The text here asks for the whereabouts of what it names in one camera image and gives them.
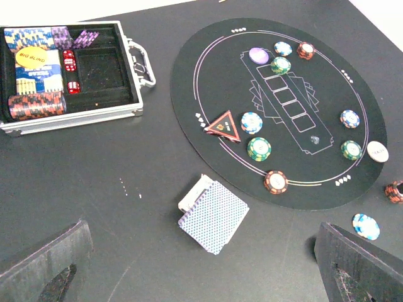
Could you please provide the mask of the red triangular all-in marker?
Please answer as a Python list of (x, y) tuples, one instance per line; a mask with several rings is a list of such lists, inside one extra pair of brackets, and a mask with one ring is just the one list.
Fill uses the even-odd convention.
[(210, 135), (225, 138), (231, 142), (241, 143), (239, 132), (237, 131), (236, 124), (230, 110), (227, 110), (213, 123), (205, 127), (203, 131)]

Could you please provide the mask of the blue white chip top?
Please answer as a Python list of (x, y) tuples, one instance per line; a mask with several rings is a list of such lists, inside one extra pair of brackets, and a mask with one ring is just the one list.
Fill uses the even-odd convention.
[(292, 47), (290, 46), (290, 44), (283, 41), (276, 42), (274, 45), (274, 49), (275, 52), (282, 57), (287, 57), (292, 53)]

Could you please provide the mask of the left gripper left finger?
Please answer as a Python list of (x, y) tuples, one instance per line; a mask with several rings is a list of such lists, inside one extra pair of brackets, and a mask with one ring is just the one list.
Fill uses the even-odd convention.
[(93, 240), (85, 220), (1, 262), (1, 301), (82, 301)]

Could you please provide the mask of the blue backed card deck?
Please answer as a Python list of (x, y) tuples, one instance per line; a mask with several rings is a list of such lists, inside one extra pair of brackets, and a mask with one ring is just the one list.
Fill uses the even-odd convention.
[(218, 181), (179, 219), (179, 227), (207, 252), (218, 255), (249, 211), (249, 206)]

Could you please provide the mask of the blue white chip stack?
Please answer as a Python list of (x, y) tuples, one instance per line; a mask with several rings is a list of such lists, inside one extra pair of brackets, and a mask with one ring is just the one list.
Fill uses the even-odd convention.
[(359, 236), (368, 240), (376, 240), (380, 235), (378, 223), (372, 217), (362, 213), (354, 215), (352, 226)]

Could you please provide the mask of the brown poker chip stack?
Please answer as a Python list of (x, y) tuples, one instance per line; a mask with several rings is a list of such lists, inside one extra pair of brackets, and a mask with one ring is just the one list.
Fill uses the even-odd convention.
[(385, 195), (395, 204), (402, 204), (402, 181), (394, 181), (385, 186)]

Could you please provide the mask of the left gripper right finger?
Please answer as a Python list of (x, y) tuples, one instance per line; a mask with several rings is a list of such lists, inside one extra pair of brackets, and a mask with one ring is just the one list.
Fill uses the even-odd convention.
[(329, 301), (402, 301), (402, 260), (322, 222), (315, 258)]

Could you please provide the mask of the green chip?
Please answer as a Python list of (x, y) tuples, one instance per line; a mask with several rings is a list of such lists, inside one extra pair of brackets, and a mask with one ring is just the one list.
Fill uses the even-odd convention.
[(341, 152), (346, 159), (356, 161), (363, 155), (363, 151), (358, 143), (347, 140), (341, 144)]
[(275, 57), (270, 63), (271, 70), (275, 74), (283, 75), (291, 69), (291, 63), (285, 57)]
[(247, 145), (247, 154), (255, 161), (262, 162), (271, 154), (271, 144), (265, 138), (252, 138)]

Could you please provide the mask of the purple small blind button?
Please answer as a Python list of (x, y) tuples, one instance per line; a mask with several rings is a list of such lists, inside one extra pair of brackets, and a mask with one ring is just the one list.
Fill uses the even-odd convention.
[(259, 65), (267, 64), (270, 59), (269, 53), (265, 49), (259, 48), (259, 47), (251, 48), (249, 50), (248, 54), (249, 54), (249, 58), (254, 63), (259, 64)]

